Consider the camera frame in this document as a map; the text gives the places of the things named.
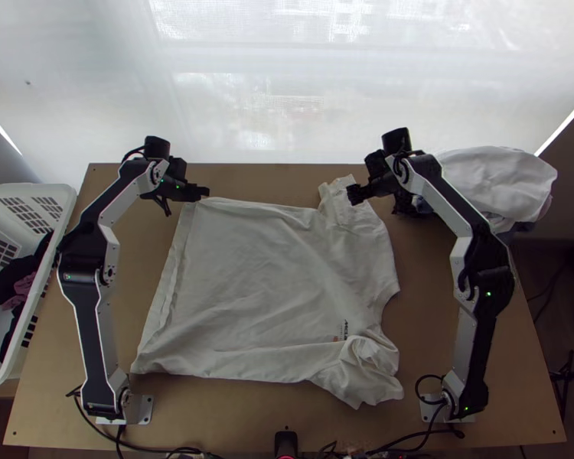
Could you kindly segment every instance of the wooden table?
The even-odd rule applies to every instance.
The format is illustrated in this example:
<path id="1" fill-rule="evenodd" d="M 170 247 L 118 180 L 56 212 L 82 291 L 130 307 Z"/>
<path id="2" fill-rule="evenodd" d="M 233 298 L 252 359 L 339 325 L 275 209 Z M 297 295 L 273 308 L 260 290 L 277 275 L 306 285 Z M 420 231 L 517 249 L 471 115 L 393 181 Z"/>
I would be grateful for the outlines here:
<path id="1" fill-rule="evenodd" d="M 116 164 L 92 164 L 69 228 L 80 211 L 117 177 Z M 357 165 L 190 164 L 188 179 L 210 187 L 213 196 L 317 207 L 317 186 L 336 177 L 367 177 Z M 391 215 L 392 198 L 370 201 L 385 221 L 395 251 L 401 292 L 383 314 L 383 329 L 400 349 L 404 400 L 353 410 L 311 383 L 198 379 L 166 374 L 134 376 L 132 389 L 155 395 L 153 419 L 130 426 L 125 440 L 173 448 L 198 446 L 217 453 L 267 452 L 273 436 L 288 426 L 301 449 L 316 451 L 334 439 L 338 449 L 373 448 L 421 431 L 413 391 L 424 373 L 444 374 L 452 360 L 458 303 L 452 295 L 448 254 L 455 237 L 437 219 Z M 113 297 L 115 339 L 121 367 L 136 354 L 149 305 L 171 245 L 181 206 L 174 215 L 151 201 L 135 203 L 118 222 L 122 244 L 118 291 Z M 84 380 L 72 307 L 55 279 L 40 312 L 19 383 L 6 444 L 49 448 L 113 449 L 80 418 L 64 394 Z M 520 286 L 499 317 L 486 381 L 487 409 L 462 427 L 465 439 L 432 436 L 428 448 L 459 448 L 565 441 L 546 364 Z"/>

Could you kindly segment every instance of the floor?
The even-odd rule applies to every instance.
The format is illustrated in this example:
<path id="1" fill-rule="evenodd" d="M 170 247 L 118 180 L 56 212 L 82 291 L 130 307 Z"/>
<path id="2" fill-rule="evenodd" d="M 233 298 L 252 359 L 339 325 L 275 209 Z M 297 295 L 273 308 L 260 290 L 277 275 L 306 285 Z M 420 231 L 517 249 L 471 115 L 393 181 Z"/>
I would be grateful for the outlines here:
<path id="1" fill-rule="evenodd" d="M 566 247 L 561 244 L 533 243 L 523 241 L 513 247 L 514 260 L 526 297 L 542 291 L 564 260 Z M 544 298 L 531 301 L 533 315 L 542 306 Z M 574 349 L 574 273 L 566 269 L 556 284 L 553 300 L 536 324 L 540 344 L 550 369 L 559 369 L 567 359 L 568 352 Z M 574 457 L 574 382 L 570 386 L 566 410 L 566 433 L 568 442 L 564 444 L 534 445 L 523 448 L 527 459 L 554 459 Z M 148 454 L 129 453 L 126 457 L 146 458 Z M 65 451 L 30 448 L 29 459 L 113 459 L 113 451 Z M 425 457 L 438 459 L 521 459 L 519 448 L 483 448 L 477 450 L 430 452 Z"/>

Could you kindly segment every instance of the black cable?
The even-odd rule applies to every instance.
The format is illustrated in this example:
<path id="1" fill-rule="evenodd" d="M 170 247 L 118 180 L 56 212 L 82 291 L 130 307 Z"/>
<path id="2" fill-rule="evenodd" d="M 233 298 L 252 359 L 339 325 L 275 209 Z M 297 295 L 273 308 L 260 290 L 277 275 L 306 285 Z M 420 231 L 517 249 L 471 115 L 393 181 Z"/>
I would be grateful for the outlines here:
<path id="1" fill-rule="evenodd" d="M 563 270 L 566 268 L 567 266 L 567 262 L 564 262 L 559 269 L 557 269 L 552 276 L 550 276 L 550 279 L 548 281 L 548 283 L 546 284 L 546 287 L 537 295 L 534 295 L 533 297 L 529 297 L 526 298 L 526 301 L 532 301 L 535 300 L 536 298 L 539 298 L 541 296 L 543 296 L 545 293 L 547 293 L 549 291 L 549 289 L 553 288 L 553 286 L 557 283 L 557 281 L 559 280 L 559 278 L 561 277 L 561 274 L 563 274 Z"/>
<path id="2" fill-rule="evenodd" d="M 555 291 L 555 286 L 557 285 L 556 282 L 553 283 L 553 286 L 551 287 L 549 294 L 546 296 L 546 300 L 544 301 L 544 304 L 542 305 L 542 307 L 538 310 L 538 312 L 536 313 L 536 315 L 533 317 L 533 322 L 536 323 L 538 321 L 538 319 L 540 319 L 540 316 L 542 315 L 542 313 L 544 312 L 544 310 L 546 309 L 546 307 L 550 304 L 551 299 L 553 299 L 553 292 Z"/>
<path id="3" fill-rule="evenodd" d="M 142 154 L 141 150 L 144 148 L 145 146 L 143 145 L 142 147 L 138 147 L 138 148 L 134 148 L 133 150 L 130 150 L 126 153 L 126 155 L 123 157 L 123 159 L 121 160 L 122 163 L 128 161 L 129 157 L 132 155 L 135 155 L 136 153 L 140 153 Z"/>
<path id="4" fill-rule="evenodd" d="M 164 454 L 164 453 L 185 453 L 185 454 L 202 454 L 202 451 L 197 449 L 197 448 L 190 448 L 188 446 L 181 446 L 179 448 L 175 448 L 172 450 L 169 449 L 161 449 L 161 448 L 145 448 L 143 446 L 136 446 L 135 444 L 130 444 L 127 443 L 121 439 L 115 438 L 112 435 L 109 435 L 103 431 L 101 431 L 99 428 L 97 428 L 93 422 L 90 421 L 89 418 L 87 418 L 85 412 L 83 411 L 83 408 L 81 408 L 81 405 L 79 403 L 79 399 L 78 397 L 80 396 L 80 394 L 77 392 L 77 389 L 73 389 L 71 390 L 69 393 L 66 394 L 66 397 L 72 397 L 74 399 L 74 405 L 77 407 L 77 410 L 79 411 L 79 414 L 81 415 L 81 418 L 83 418 L 83 420 L 87 423 L 87 425 L 89 425 L 94 431 L 96 431 L 96 433 L 98 435 L 101 435 L 102 437 L 104 437 L 106 440 L 112 441 L 113 443 L 115 443 L 116 445 L 119 444 L 119 446 L 123 446 L 125 448 L 129 448 L 131 450 L 134 451 L 141 451 L 143 453 L 159 453 L 159 454 Z M 213 456 L 215 456 L 217 459 L 223 459 L 220 456 L 217 456 L 216 454 L 212 454 Z"/>
<path id="5" fill-rule="evenodd" d="M 334 450 L 336 449 L 337 444 L 338 444 L 338 440 L 334 440 L 331 443 L 326 444 L 323 448 L 321 448 L 319 451 L 317 451 L 317 454 L 315 455 L 315 459 L 321 459 L 321 455 L 323 453 L 325 453 L 324 457 L 327 457 L 329 454 L 332 454 L 334 452 Z"/>
<path id="6" fill-rule="evenodd" d="M 426 379 L 430 379 L 430 378 L 437 379 L 438 381 L 442 382 L 442 376 L 438 376 L 438 375 L 423 375 L 423 376 L 421 376 L 415 382 L 416 398 L 421 400 L 423 403 L 426 403 L 427 405 L 441 405 L 443 403 L 446 403 L 446 400 L 444 400 L 444 399 L 436 400 L 435 402 L 429 402 L 422 397 L 421 393 L 419 392 L 419 384 L 421 384 L 421 382 L 425 381 Z"/>
<path id="7" fill-rule="evenodd" d="M 121 436 L 123 435 L 123 432 L 125 430 L 126 430 L 125 424 L 121 424 L 119 426 L 119 428 L 117 429 L 117 438 L 116 438 L 116 442 L 115 442 L 115 448 L 117 450 L 117 456 L 119 456 L 119 459 L 123 459 L 123 454 L 121 454 L 121 447 L 119 446 L 119 444 L 121 443 Z"/>
<path id="8" fill-rule="evenodd" d="M 557 269 L 557 271 L 555 271 L 555 273 L 551 276 L 551 278 L 549 279 L 549 283 L 546 284 L 546 287 L 539 294 L 534 295 L 533 297 L 527 298 L 527 302 L 529 302 L 529 301 L 535 300 L 541 296 L 544 296 L 544 294 L 549 292 L 549 294 L 546 296 L 546 300 L 544 301 L 544 304 L 538 310 L 538 312 L 536 313 L 536 316 L 533 318 L 534 323 L 536 323 L 538 321 L 538 319 L 542 315 L 543 311 L 549 305 L 551 298 L 553 297 L 553 292 L 555 291 L 555 286 L 557 285 L 557 281 L 559 281 L 559 278 L 561 277 L 561 274 L 564 273 L 564 270 L 565 270 L 567 265 L 568 265 L 568 262 L 564 261 L 562 263 L 562 265 L 559 267 L 559 269 Z"/>
<path id="9" fill-rule="evenodd" d="M 425 444 L 427 443 L 429 436 L 434 435 L 434 434 L 453 434 L 455 437 L 457 437 L 459 439 L 464 438 L 465 434 L 462 431 L 454 428 L 453 426 L 451 426 L 451 428 L 433 430 L 435 419 L 438 417 L 438 414 L 441 412 L 441 410 L 447 405 L 446 400 L 442 400 L 442 401 L 443 401 L 443 403 L 435 410 L 432 418 L 429 420 L 429 427 L 427 428 L 426 431 L 415 432 L 414 434 L 410 434 L 410 435 L 404 435 L 403 437 L 398 438 L 397 440 L 391 441 L 390 443 L 384 444 L 383 446 L 381 446 L 379 448 L 373 449 L 371 451 L 367 451 L 366 456 L 372 456 L 374 454 L 378 454 L 381 452 L 414 453 L 414 452 L 419 451 L 421 448 L 423 448 L 425 446 Z M 410 438 L 416 438 L 416 437 L 420 437 L 423 435 L 425 437 L 414 448 L 407 448 L 407 449 L 392 448 L 392 446 L 395 446 L 396 444 L 402 443 L 403 441 L 409 440 Z"/>

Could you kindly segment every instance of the tripod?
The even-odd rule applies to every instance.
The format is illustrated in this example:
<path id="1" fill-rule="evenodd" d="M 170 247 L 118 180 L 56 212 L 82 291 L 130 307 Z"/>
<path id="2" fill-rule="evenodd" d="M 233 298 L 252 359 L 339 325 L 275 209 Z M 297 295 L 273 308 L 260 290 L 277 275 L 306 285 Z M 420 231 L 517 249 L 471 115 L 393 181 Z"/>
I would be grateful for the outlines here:
<path id="1" fill-rule="evenodd" d="M 559 371 L 549 372 L 550 380 L 553 381 L 555 393 L 559 400 L 559 413 L 561 414 L 562 421 L 566 417 L 569 384 L 574 380 L 574 371 L 572 371 L 573 362 L 574 351 L 570 350 L 568 353 L 568 361 L 559 369 Z M 563 381 L 563 390 L 561 392 L 559 391 L 559 381 Z"/>

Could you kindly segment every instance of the white t-shirt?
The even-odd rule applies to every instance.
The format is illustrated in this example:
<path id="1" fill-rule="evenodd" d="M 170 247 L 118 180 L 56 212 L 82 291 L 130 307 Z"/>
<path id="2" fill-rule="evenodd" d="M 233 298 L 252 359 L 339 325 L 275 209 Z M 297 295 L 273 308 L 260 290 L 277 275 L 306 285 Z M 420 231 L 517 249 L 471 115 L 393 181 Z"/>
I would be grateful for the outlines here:
<path id="1" fill-rule="evenodd" d="M 393 250 L 369 203 L 349 204 L 352 183 L 322 184 L 317 210 L 185 204 L 132 372 L 308 380 L 353 408 L 401 399 L 380 327 Z"/>

